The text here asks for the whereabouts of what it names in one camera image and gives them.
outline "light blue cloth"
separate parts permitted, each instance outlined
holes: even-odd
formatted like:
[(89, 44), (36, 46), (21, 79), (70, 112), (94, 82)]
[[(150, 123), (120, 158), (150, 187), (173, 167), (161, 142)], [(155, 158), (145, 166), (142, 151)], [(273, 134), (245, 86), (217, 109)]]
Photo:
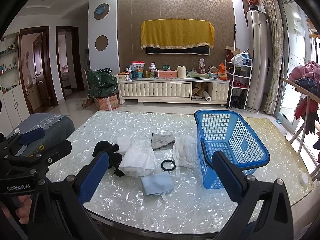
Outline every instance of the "light blue cloth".
[(167, 194), (174, 188), (173, 182), (167, 171), (141, 177), (141, 181), (146, 195)]

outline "paper towel roll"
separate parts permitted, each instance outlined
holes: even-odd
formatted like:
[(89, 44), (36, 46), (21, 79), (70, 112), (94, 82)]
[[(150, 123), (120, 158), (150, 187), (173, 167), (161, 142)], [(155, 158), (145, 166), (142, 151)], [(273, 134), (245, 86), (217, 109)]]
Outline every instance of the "paper towel roll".
[(209, 94), (208, 94), (206, 91), (204, 91), (204, 92), (202, 93), (202, 95), (204, 96), (205, 100), (207, 100), (208, 102), (211, 101), (211, 97), (209, 96)]

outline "green plastic bag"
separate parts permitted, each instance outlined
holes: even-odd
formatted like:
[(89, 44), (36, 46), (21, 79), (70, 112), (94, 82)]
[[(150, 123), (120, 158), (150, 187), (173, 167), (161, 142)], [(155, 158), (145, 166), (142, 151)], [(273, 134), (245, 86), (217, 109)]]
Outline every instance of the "green plastic bag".
[(106, 72), (87, 70), (87, 81), (89, 95), (96, 98), (107, 97), (118, 88), (117, 78)]

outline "rubber ring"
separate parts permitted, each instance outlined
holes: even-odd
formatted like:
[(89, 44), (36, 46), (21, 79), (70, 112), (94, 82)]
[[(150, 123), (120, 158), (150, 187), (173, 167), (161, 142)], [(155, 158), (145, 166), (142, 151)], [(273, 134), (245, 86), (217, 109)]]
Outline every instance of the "rubber ring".
[[(172, 169), (166, 169), (163, 167), (163, 164), (165, 163), (172, 163), (173, 164), (173, 168)], [(164, 160), (162, 163), (161, 163), (161, 169), (163, 169), (164, 171), (174, 171), (176, 168), (176, 164), (174, 163), (173, 160)]]

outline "orange bag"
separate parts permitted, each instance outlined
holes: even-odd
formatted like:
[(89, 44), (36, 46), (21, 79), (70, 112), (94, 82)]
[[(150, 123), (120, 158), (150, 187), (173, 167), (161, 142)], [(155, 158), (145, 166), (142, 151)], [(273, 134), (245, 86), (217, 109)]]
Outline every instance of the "orange bag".
[(227, 70), (226, 70), (226, 67), (224, 66), (223, 63), (221, 63), (219, 65), (220, 69), (218, 71), (218, 77), (219, 79), (221, 80), (227, 80), (228, 79), (228, 74), (227, 74)]

